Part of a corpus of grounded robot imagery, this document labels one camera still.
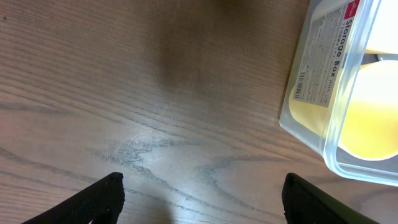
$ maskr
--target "wood grain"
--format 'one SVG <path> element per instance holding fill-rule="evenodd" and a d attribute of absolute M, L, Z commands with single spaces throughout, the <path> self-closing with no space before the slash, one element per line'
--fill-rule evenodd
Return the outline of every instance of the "wood grain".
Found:
<path fill-rule="evenodd" d="M 285 223 L 295 172 L 394 223 L 397 188 L 343 179 L 279 127 L 308 1 L 0 1 L 0 223 L 112 171 L 120 223 Z"/>

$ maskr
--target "white label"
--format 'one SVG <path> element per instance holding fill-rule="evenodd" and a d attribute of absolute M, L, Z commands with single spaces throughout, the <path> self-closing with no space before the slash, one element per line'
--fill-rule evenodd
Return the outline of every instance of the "white label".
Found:
<path fill-rule="evenodd" d="M 293 100 L 329 107 L 358 4 L 349 2 L 311 22 Z"/>

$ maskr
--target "red logo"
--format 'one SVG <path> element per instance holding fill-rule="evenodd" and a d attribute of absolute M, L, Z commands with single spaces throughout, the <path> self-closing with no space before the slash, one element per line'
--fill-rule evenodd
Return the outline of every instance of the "red logo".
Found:
<path fill-rule="evenodd" d="M 351 18 L 355 16 L 356 10 L 358 9 L 360 0 L 355 0 L 348 3 L 346 14 L 344 15 L 344 19 Z"/>

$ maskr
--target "transparent bin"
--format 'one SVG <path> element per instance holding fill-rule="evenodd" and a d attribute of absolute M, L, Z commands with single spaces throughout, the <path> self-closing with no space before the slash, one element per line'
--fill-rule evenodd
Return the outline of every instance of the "transparent bin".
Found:
<path fill-rule="evenodd" d="M 396 0 L 311 0 L 280 125 L 336 174 L 398 186 Z"/>

